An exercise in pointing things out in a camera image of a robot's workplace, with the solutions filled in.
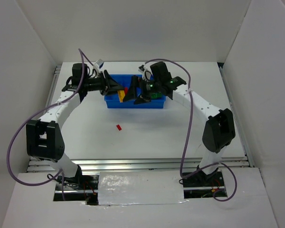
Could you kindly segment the green lego brick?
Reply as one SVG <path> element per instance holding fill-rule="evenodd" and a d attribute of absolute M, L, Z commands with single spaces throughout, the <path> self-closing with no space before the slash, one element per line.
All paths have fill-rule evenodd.
<path fill-rule="evenodd" d="M 162 98 L 162 94 L 161 93 L 152 93 L 151 94 L 151 98 L 152 99 L 161 99 Z"/>

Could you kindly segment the red yellow lego cluster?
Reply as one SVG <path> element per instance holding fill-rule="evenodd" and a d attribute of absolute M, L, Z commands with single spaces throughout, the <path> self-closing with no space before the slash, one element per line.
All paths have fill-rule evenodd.
<path fill-rule="evenodd" d="M 125 87 L 123 90 L 118 90 L 117 94 L 118 94 L 118 98 L 119 98 L 119 102 L 122 103 L 123 99 L 125 98 L 126 94 L 128 92 L 128 88 Z"/>

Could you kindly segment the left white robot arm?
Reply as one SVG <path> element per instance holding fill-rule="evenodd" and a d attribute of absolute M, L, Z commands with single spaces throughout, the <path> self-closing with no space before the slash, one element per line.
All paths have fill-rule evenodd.
<path fill-rule="evenodd" d="M 47 108 L 39 119 L 29 120 L 26 124 L 28 155 L 46 161 L 56 171 L 61 170 L 62 182 L 79 186 L 85 181 L 80 166 L 66 155 L 61 133 L 63 124 L 88 92 L 113 95 L 123 89 L 107 70 L 101 70 L 103 64 L 102 60 L 96 61 L 92 68 L 87 64 L 73 64 L 72 75 L 67 79 L 57 102 Z"/>

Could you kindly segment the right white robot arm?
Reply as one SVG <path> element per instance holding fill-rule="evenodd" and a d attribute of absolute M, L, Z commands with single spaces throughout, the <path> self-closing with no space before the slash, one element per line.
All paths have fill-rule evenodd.
<path fill-rule="evenodd" d="M 190 87 L 190 81 L 185 81 L 179 76 L 173 77 L 168 71 L 166 62 L 167 60 L 162 58 L 150 60 L 150 69 L 142 64 L 139 67 L 142 77 L 132 76 L 130 87 L 123 98 L 123 102 L 133 101 L 135 105 L 149 103 L 154 94 L 161 93 L 189 109 L 189 126 L 180 167 L 183 168 L 184 165 L 194 117 L 197 117 L 204 124 L 202 143 L 206 152 L 196 171 L 186 175 L 181 173 L 180 176 L 186 179 L 197 174 L 200 178 L 207 180 L 217 172 L 226 147 L 236 136 L 233 113 L 228 108 L 221 109 L 212 105 L 195 93 Z"/>

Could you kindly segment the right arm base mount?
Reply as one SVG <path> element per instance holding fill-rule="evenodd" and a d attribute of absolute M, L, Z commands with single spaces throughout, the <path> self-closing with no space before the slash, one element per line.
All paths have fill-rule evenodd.
<path fill-rule="evenodd" d="M 216 197 L 227 197 L 221 171 L 217 171 L 209 179 L 202 177 L 202 175 L 203 173 L 199 172 L 186 179 L 179 180 L 179 184 L 183 186 L 185 199 L 212 198 L 213 193 L 216 193 Z"/>

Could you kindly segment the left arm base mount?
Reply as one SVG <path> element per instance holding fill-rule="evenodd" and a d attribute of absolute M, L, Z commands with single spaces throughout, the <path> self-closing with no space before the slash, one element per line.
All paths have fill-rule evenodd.
<path fill-rule="evenodd" d="M 71 183 L 59 176 L 56 181 L 53 201 L 80 201 L 96 206 L 98 202 L 99 175 L 84 175 L 81 184 Z"/>

